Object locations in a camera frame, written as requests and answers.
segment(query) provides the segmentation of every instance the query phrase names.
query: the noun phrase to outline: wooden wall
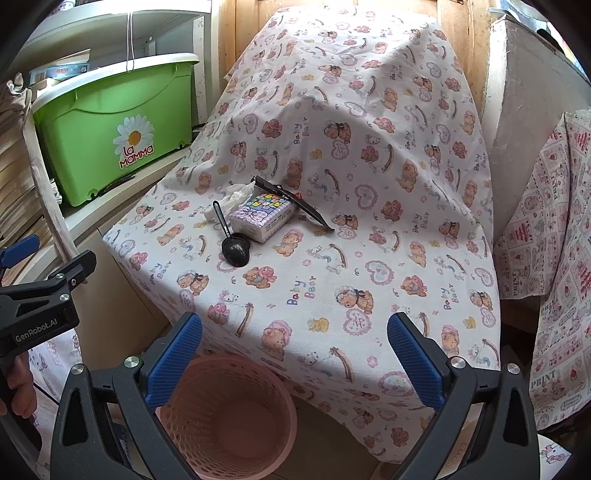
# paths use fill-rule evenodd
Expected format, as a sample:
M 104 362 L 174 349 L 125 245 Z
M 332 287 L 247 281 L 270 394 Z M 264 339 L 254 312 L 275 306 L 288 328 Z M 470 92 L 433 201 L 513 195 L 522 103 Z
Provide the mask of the wooden wall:
M 472 90 L 479 114 L 486 85 L 491 19 L 495 0 L 222 0 L 220 76 L 224 76 L 258 31 L 281 7 L 357 5 L 379 11 L 398 8 L 437 18 L 448 36 Z

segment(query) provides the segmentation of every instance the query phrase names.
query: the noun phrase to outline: black hair clip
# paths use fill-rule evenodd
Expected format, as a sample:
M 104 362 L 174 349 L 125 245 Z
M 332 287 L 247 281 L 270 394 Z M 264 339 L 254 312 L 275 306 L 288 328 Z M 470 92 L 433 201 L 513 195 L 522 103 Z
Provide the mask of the black hair clip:
M 324 228 L 326 228 L 329 232 L 334 232 L 335 229 L 332 228 L 326 221 L 322 218 L 322 215 L 319 214 L 318 210 L 316 210 L 312 205 L 304 200 L 301 200 L 295 194 L 291 193 L 289 190 L 286 190 L 281 185 L 274 185 L 259 175 L 253 177 L 251 179 L 255 183 L 257 187 L 261 190 L 265 190 L 266 192 L 272 193 L 273 195 L 277 195 L 278 197 L 285 198 L 290 202 L 295 203 L 298 207 L 304 210 L 308 215 L 310 215 L 314 220 L 316 220 L 319 224 L 321 224 Z

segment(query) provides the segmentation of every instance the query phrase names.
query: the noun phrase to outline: finger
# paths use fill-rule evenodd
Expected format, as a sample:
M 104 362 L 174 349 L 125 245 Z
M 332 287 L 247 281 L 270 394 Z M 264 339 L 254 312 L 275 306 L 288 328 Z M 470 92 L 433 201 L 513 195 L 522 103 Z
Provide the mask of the finger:
M 35 413 L 37 409 L 37 396 L 33 397 L 33 401 L 29 403 L 28 407 L 25 408 L 25 413 L 22 414 L 24 419 L 29 418 L 31 415 Z
M 27 352 L 21 353 L 14 359 L 14 365 L 6 378 L 8 388 L 16 390 L 25 384 L 33 383 L 33 374 L 29 369 L 29 356 Z
M 15 415 L 23 415 L 27 407 L 33 402 L 35 399 L 35 389 L 33 385 L 23 385 L 19 387 L 17 392 L 14 394 L 14 398 L 12 399 L 12 411 Z

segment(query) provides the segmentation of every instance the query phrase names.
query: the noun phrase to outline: floor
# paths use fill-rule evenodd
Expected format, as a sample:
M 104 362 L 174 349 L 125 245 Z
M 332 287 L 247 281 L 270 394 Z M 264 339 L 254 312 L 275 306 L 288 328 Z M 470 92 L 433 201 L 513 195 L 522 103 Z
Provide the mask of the floor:
M 369 480 L 378 461 L 332 417 L 294 397 L 298 431 L 285 462 L 267 480 Z

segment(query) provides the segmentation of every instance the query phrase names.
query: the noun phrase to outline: wooden panel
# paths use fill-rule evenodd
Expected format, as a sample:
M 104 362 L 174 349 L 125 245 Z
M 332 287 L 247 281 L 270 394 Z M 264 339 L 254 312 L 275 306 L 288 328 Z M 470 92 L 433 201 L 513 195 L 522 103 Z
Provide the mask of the wooden panel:
M 451 0 L 437 2 L 437 19 L 447 35 L 464 70 L 481 116 L 483 92 L 488 70 L 489 27 L 488 7 L 495 0 Z
M 259 31 L 259 0 L 236 0 L 236 56 L 242 55 Z
M 260 0 L 259 1 L 259 30 L 264 27 L 267 21 L 271 18 L 278 8 L 281 7 L 297 7 L 299 5 L 324 5 L 326 0 Z M 341 4 L 352 5 L 352 0 L 344 0 Z
M 437 18 L 436 0 L 358 0 L 357 3 L 360 8 L 367 8 L 376 12 L 379 12 L 380 8 L 396 8 Z
M 236 0 L 223 0 L 219 22 L 220 78 L 236 62 Z
M 135 294 L 98 230 L 80 244 L 80 251 L 86 249 L 96 254 L 97 261 L 88 284 L 72 291 L 80 316 L 76 333 L 90 369 L 113 368 L 149 345 L 163 323 Z

